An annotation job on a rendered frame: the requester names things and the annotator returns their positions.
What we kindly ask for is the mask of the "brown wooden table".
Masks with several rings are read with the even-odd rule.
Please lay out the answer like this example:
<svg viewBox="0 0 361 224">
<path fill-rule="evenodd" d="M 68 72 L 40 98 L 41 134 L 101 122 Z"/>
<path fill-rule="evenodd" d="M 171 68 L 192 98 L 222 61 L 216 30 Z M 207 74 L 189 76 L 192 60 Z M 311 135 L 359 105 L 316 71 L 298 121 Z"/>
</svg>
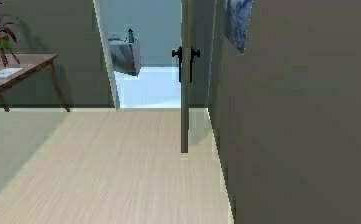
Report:
<svg viewBox="0 0 361 224">
<path fill-rule="evenodd" d="M 54 91 L 59 99 L 60 105 L 67 112 L 70 111 L 69 104 L 67 103 L 60 85 L 57 80 L 56 70 L 54 62 L 58 57 L 58 54 L 18 54 L 20 63 L 17 63 L 15 59 L 8 59 L 9 65 L 4 67 L 0 58 L 0 70 L 5 68 L 21 68 L 21 71 L 11 75 L 6 79 L 0 79 L 0 106 L 5 112 L 10 111 L 10 107 L 4 98 L 4 92 L 13 88 L 15 85 L 30 78 L 32 75 L 47 69 L 49 71 L 49 77 L 54 88 Z"/>
</svg>

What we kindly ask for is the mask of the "blue framed wall picture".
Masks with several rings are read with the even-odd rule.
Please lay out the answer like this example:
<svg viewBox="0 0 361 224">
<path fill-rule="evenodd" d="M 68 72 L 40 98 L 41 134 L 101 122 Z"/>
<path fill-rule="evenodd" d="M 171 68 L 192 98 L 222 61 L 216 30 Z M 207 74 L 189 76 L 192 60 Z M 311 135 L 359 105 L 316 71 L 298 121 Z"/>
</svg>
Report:
<svg viewBox="0 0 361 224">
<path fill-rule="evenodd" d="M 241 54 L 244 53 L 253 0 L 225 0 L 224 36 Z"/>
</svg>

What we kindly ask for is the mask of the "white book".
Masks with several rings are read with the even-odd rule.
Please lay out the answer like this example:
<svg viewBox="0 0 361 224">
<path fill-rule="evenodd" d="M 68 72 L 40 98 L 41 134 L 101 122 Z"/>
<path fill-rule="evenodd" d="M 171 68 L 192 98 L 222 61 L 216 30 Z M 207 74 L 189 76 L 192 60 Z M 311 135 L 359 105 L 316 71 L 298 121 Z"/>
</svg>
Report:
<svg viewBox="0 0 361 224">
<path fill-rule="evenodd" d="M 21 68 L 5 68 L 0 70 L 0 79 L 6 79 L 11 75 L 21 71 Z"/>
</svg>

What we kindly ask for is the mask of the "grey open room door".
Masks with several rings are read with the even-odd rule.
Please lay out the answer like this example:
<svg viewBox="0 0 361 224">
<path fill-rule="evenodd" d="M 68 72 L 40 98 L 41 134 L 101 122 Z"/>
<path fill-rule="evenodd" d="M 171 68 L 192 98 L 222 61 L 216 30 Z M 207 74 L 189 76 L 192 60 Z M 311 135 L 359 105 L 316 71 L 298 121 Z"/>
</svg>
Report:
<svg viewBox="0 0 361 224">
<path fill-rule="evenodd" d="M 181 40 L 182 40 L 182 69 L 181 69 L 181 152 L 188 152 L 189 131 L 189 84 L 191 60 L 191 0 L 182 0 Z"/>
</svg>

